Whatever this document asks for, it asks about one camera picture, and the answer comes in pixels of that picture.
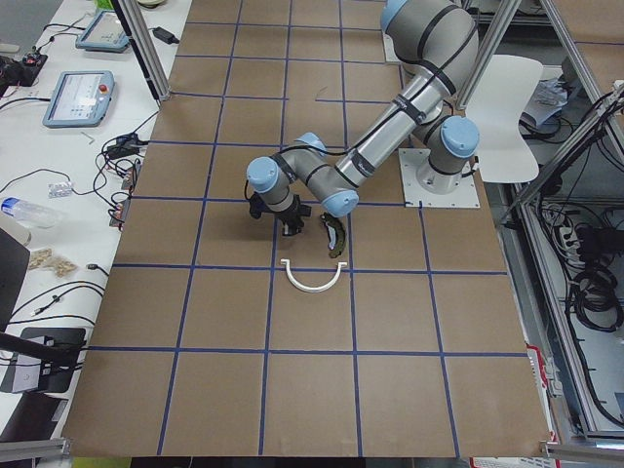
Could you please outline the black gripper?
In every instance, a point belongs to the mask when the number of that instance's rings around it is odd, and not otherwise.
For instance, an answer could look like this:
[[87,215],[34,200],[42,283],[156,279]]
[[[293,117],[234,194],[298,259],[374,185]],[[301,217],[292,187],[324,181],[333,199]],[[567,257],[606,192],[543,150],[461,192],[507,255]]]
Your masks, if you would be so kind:
[[254,219],[260,219],[264,213],[276,216],[283,224],[282,235],[285,237],[299,234],[304,227],[303,219],[311,216],[311,207],[302,204],[298,195],[294,195],[291,205],[281,212],[271,210],[256,192],[249,199],[249,204],[250,216]]

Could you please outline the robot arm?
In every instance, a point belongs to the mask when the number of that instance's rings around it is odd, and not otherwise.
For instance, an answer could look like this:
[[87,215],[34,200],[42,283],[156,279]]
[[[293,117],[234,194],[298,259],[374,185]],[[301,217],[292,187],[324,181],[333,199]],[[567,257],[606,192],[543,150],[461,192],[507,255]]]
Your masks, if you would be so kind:
[[331,215],[350,214],[359,202],[358,188],[408,136],[430,147],[436,159],[432,168],[441,175],[459,174],[474,154],[479,132],[473,122],[441,117],[444,99],[464,84],[477,57],[479,37],[472,17],[450,1],[389,1],[380,24],[410,81],[335,164],[328,162],[328,150],[313,133],[253,159],[247,167],[251,217],[273,214],[284,235],[298,234],[311,209],[292,192],[296,180]]

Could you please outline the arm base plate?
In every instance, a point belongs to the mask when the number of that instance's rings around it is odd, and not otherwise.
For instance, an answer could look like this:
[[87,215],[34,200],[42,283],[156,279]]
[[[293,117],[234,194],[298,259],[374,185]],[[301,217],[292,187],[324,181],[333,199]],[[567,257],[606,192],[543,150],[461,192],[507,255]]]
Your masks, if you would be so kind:
[[478,209],[479,196],[470,165],[455,175],[437,173],[429,149],[399,149],[405,205],[409,208]]

